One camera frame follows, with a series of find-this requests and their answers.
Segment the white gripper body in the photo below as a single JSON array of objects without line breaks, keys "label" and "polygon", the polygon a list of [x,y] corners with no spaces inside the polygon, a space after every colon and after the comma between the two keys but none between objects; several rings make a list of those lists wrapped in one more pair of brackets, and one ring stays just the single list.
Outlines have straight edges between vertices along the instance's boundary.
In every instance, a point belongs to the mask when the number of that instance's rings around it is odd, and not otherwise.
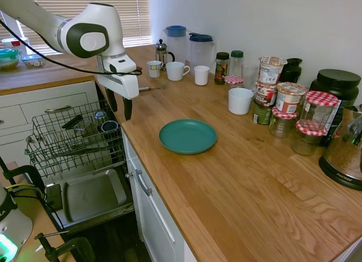
[{"label": "white gripper body", "polygon": [[139,95],[139,84],[135,75],[97,75],[97,81],[128,100]]}]

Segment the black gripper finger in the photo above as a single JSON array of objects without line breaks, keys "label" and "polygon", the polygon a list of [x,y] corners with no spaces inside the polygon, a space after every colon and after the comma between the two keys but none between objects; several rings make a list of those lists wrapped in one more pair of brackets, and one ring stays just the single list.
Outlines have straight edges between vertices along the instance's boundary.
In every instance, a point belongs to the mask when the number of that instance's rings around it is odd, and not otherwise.
[{"label": "black gripper finger", "polygon": [[123,105],[124,105],[124,117],[125,120],[130,120],[132,117],[132,100],[127,98],[123,98]]},{"label": "black gripper finger", "polygon": [[117,105],[117,101],[115,99],[115,94],[111,89],[106,89],[106,94],[107,94],[107,99],[109,102],[109,105],[112,109],[112,111],[115,113],[118,111],[118,105]]}]

